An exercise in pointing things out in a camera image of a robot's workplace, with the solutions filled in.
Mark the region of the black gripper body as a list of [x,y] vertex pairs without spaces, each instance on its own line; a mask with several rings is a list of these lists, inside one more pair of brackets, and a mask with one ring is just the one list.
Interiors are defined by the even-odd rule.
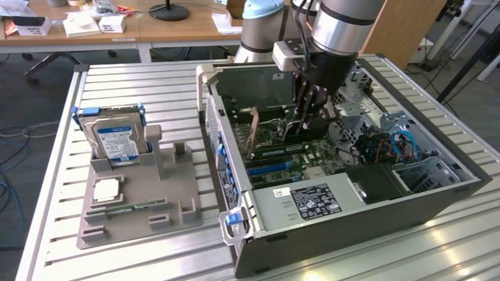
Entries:
[[318,52],[310,54],[310,65],[304,72],[305,59],[294,59],[294,92],[298,91],[302,83],[309,86],[318,86],[325,89],[329,95],[333,95],[344,84],[350,68],[357,59],[357,53],[346,56]]

